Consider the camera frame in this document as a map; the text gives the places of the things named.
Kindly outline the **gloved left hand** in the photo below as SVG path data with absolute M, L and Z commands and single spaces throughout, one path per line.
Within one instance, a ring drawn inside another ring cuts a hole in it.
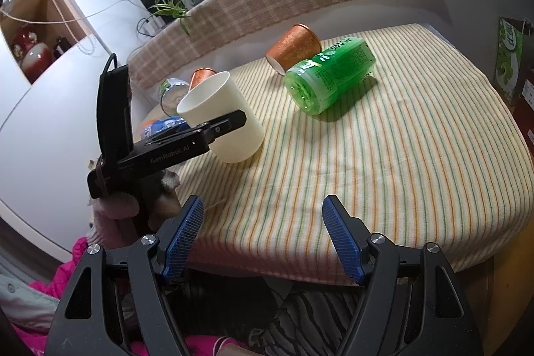
M 88 244 L 106 249 L 131 245 L 142 236 L 155 233 L 164 221 L 181 211 L 176 188 L 180 179 L 165 169 L 150 175 L 135 186 L 134 193 L 115 193 L 90 199 L 91 221 L 86 235 Z

